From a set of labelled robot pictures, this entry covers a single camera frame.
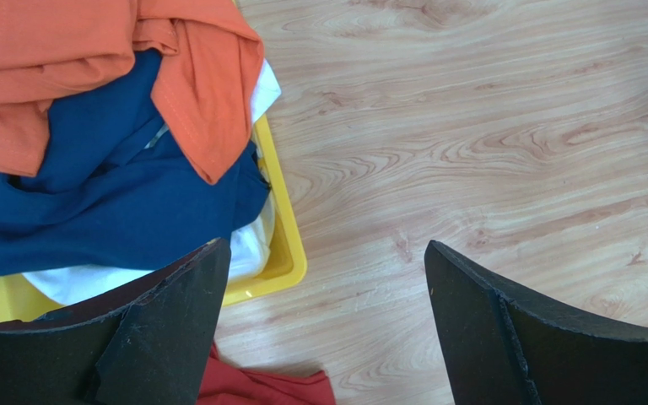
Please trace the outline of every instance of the wooden floor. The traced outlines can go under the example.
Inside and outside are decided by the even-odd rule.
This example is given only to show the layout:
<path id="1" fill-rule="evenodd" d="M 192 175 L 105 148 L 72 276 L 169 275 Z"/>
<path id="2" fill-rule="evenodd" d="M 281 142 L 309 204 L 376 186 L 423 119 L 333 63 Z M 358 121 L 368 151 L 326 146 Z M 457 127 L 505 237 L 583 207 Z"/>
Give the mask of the wooden floor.
<path id="1" fill-rule="evenodd" d="M 453 403 L 432 239 L 648 326 L 648 0 L 240 5 L 282 84 L 269 118 L 310 270 L 222 311 L 225 357 L 323 368 L 341 404 Z"/>

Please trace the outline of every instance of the clothing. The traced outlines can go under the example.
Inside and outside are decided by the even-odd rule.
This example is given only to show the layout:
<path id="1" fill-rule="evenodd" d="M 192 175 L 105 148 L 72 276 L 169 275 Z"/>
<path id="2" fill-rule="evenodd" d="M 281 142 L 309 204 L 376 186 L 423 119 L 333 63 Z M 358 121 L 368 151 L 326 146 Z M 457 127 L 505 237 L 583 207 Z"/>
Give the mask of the clothing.
<path id="1" fill-rule="evenodd" d="M 336 405 L 332 384 L 320 371 L 294 378 L 237 370 L 219 359 L 212 346 L 197 405 Z"/>
<path id="2" fill-rule="evenodd" d="M 221 179 L 249 142 L 264 56 L 230 0 L 0 0 L 0 171 L 35 176 L 52 100 L 123 76 L 149 48 L 164 55 L 157 110 L 195 171 Z"/>
<path id="3" fill-rule="evenodd" d="M 247 150 L 216 185 L 192 170 L 149 97 L 161 57 L 56 100 L 35 178 L 0 174 L 0 275 L 96 264 L 154 270 L 251 223 L 268 185 Z"/>
<path id="4" fill-rule="evenodd" d="M 232 233 L 229 281 L 252 278 L 269 259 L 274 232 L 274 206 L 270 195 L 262 213 Z M 152 270 L 83 265 L 24 273 L 24 278 L 50 300 L 74 305 L 146 276 Z"/>

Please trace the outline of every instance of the white cloth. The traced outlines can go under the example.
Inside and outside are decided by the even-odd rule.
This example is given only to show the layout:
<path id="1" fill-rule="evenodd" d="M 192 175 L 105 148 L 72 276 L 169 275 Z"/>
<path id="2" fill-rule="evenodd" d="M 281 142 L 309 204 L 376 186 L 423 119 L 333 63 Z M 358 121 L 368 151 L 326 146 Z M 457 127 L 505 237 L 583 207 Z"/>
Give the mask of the white cloth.
<path id="1" fill-rule="evenodd" d="M 265 60 L 254 94 L 251 97 L 251 118 L 255 122 L 264 115 L 282 94 L 274 71 Z M 168 131 L 164 126 L 145 148 L 151 148 Z M 229 281 L 252 278 L 261 273 L 269 259 L 269 245 L 274 233 L 274 203 L 271 193 L 262 213 L 254 222 L 235 230 L 231 236 L 232 252 Z M 127 284 L 152 270 L 83 265 L 39 272 L 24 277 L 42 294 L 61 305 L 72 305 Z"/>

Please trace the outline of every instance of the blue garment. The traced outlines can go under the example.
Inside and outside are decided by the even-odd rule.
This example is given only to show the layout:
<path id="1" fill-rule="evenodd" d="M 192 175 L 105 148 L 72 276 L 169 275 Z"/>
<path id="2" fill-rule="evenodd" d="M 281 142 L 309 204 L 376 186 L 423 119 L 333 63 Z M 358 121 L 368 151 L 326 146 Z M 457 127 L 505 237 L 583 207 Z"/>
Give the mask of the blue garment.
<path id="1" fill-rule="evenodd" d="M 0 275 L 99 264 L 158 269 L 211 239 L 229 239 L 262 211 L 268 184 L 250 143 L 216 184 L 205 183 L 163 126 L 149 94 L 161 57 L 56 100 L 37 177 L 0 173 Z"/>

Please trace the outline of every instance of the yellow plastic basket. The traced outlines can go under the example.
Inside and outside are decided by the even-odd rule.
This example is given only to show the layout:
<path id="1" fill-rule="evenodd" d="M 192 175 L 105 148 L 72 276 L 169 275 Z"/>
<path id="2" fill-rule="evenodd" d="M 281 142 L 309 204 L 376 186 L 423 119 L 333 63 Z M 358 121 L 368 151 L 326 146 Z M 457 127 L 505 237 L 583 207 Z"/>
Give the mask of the yellow plastic basket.
<path id="1" fill-rule="evenodd" d="M 262 116 L 254 124 L 254 138 L 262 151 L 259 165 L 267 173 L 272 185 L 276 208 L 276 224 L 270 246 L 272 253 L 261 274 L 227 286 L 224 305 L 288 289 L 301 281 L 306 274 L 306 255 L 267 116 Z M 31 321 L 59 307 L 59 304 L 45 297 L 22 275 L 0 277 L 0 322 L 13 319 Z"/>

